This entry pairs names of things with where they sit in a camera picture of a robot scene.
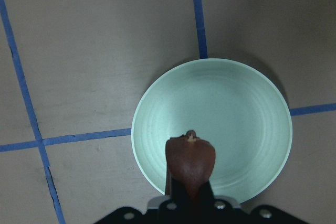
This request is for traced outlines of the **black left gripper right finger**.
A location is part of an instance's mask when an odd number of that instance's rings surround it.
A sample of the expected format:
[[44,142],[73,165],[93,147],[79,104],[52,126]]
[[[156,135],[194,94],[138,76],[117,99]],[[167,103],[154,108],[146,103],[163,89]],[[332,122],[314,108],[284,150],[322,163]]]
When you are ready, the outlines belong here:
[[205,182],[199,188],[199,191],[196,195],[196,203],[198,205],[210,205],[214,200],[214,194],[210,181]]

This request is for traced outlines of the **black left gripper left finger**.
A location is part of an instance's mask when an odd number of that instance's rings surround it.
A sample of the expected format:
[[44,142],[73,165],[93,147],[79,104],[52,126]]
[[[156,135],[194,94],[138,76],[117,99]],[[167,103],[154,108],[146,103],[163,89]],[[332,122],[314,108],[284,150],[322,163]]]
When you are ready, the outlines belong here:
[[188,203],[188,194],[184,185],[173,178],[169,169],[166,169],[165,195],[177,205],[186,205]]

